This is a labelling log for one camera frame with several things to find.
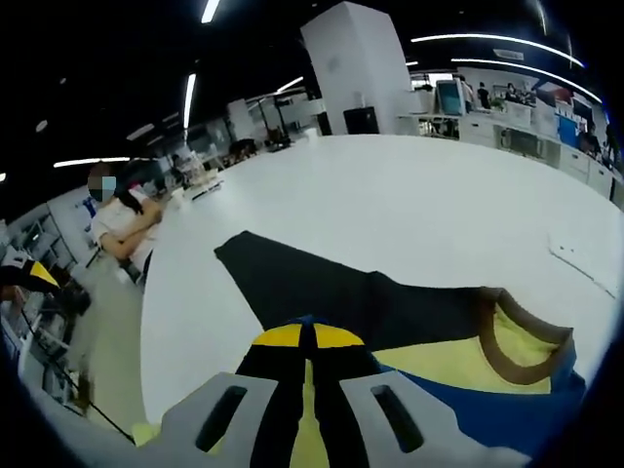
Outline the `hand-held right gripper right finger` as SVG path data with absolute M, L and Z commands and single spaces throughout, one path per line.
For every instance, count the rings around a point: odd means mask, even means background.
M 529 458 L 463 433 L 451 407 L 380 370 L 355 334 L 313 328 L 315 416 L 331 467 L 523 467 Z

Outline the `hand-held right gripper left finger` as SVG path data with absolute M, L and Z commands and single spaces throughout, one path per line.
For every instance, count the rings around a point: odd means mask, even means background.
M 112 467 L 287 467 L 303 414 L 303 326 L 262 333 L 236 372 L 220 372 L 162 418 L 140 447 L 114 452 Z

